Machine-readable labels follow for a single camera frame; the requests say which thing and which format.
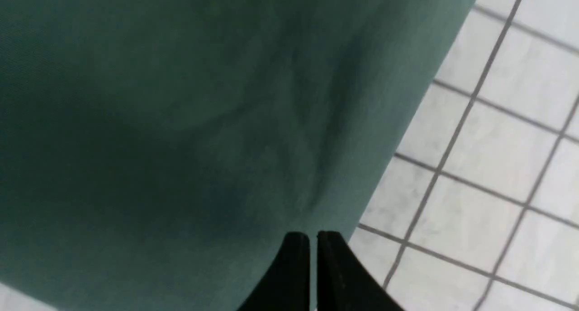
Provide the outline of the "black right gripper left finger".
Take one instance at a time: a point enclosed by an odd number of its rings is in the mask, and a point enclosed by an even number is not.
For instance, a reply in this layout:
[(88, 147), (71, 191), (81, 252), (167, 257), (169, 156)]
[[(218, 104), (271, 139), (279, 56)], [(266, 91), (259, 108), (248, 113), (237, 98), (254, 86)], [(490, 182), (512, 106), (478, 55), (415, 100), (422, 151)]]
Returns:
[(240, 311), (308, 311), (310, 307), (310, 241), (290, 231), (275, 259)]

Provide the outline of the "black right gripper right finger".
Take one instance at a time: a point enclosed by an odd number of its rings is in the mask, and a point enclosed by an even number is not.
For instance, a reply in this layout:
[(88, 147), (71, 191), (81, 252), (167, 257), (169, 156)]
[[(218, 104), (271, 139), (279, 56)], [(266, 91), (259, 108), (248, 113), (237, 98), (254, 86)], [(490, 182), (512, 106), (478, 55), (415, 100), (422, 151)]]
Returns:
[(317, 310), (401, 311), (338, 231), (317, 235)]

